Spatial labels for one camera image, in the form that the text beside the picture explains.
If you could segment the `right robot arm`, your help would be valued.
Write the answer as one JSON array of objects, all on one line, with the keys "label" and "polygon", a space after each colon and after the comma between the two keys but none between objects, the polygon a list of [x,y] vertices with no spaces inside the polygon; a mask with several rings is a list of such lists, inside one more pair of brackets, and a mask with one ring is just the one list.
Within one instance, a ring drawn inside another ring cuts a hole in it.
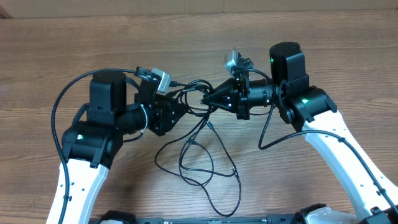
[{"label": "right robot arm", "polygon": [[350,133],[337,105],[321,88],[312,86],[305,56],[296,42],[281,42],[269,51],[271,74],[252,81],[254,65],[239,52],[226,58],[229,80],[204,97],[203,104],[249,119],[251,108],[277,108],[322,156],[348,195],[354,213],[317,203],[282,217],[283,223],[396,223],[397,187],[377,168]]}]

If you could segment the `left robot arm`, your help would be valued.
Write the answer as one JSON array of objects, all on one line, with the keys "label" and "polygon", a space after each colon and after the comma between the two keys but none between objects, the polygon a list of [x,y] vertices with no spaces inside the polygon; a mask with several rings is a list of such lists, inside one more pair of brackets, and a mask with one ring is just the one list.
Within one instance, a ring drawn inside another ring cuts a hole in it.
[{"label": "left robot arm", "polygon": [[47,223],[88,223],[96,197],[106,180],[115,155],[126,143],[124,136],[150,130],[158,136],[171,131],[187,112],[187,106],[166,95],[172,77],[157,68],[129,70],[105,68],[87,74],[90,100],[73,118],[72,125],[58,138],[55,114],[51,129],[60,156],[57,190]]}]

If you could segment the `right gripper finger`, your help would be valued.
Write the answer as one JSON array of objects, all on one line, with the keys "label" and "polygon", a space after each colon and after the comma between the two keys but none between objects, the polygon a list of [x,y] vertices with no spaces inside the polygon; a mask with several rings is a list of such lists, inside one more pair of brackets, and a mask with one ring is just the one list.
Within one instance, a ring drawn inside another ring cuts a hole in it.
[{"label": "right gripper finger", "polygon": [[239,80],[229,78],[214,89],[216,95],[235,95],[238,93]]},{"label": "right gripper finger", "polygon": [[204,105],[213,106],[231,113],[238,112],[237,93],[230,88],[219,89],[213,94],[204,97],[201,102]]}]

